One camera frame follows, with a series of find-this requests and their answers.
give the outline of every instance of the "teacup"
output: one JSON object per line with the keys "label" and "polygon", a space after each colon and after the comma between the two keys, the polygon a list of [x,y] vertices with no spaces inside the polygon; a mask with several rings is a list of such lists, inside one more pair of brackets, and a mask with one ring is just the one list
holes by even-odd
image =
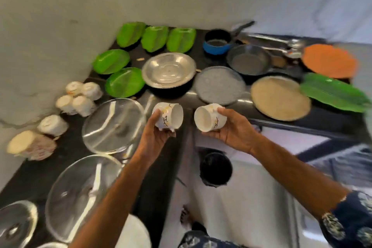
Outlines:
{"label": "teacup", "polygon": [[199,107],[194,113],[196,127],[202,132],[209,132],[222,128],[227,121],[227,117],[217,112],[217,108],[222,108],[217,103]]}
{"label": "teacup", "polygon": [[160,130],[167,128],[174,132],[174,130],[180,128],[183,122],[183,108],[180,104],[160,102],[155,105],[152,112],[154,113],[156,109],[160,109],[162,112],[161,117],[155,124]]}

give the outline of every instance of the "person's left hand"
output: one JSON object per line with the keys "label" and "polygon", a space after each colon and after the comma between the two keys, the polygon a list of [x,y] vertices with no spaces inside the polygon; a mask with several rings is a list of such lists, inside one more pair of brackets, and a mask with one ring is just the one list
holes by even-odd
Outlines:
{"label": "person's left hand", "polygon": [[145,129],[143,130],[141,141],[139,142],[135,155],[139,158],[145,159],[150,167],[156,158],[159,156],[165,142],[172,136],[176,137],[176,133],[170,130],[160,131],[156,126],[156,122],[161,116],[161,111],[156,111],[148,119]]}

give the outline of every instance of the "black bucket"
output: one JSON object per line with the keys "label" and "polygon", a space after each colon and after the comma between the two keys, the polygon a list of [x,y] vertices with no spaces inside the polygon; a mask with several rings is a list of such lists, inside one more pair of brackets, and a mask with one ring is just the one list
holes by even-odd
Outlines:
{"label": "black bucket", "polygon": [[201,151],[200,178],[208,186],[226,185],[232,176],[232,163],[226,155],[217,150]]}

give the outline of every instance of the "marble wall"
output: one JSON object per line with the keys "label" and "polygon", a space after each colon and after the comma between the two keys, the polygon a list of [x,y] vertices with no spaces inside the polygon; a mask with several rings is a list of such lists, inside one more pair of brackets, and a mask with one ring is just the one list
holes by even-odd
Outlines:
{"label": "marble wall", "polygon": [[[372,0],[0,0],[0,145],[54,111],[123,22],[372,43]],[[0,153],[0,190],[22,159]]]}

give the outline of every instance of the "person's left arm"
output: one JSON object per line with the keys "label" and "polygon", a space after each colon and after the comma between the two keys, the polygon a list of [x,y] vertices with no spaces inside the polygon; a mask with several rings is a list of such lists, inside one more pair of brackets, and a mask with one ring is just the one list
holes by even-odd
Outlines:
{"label": "person's left arm", "polygon": [[169,136],[173,136],[173,133],[159,131],[155,126],[160,114],[158,109],[149,118],[131,161],[125,165],[102,203],[78,232],[69,248],[115,247],[147,170],[159,156]]}

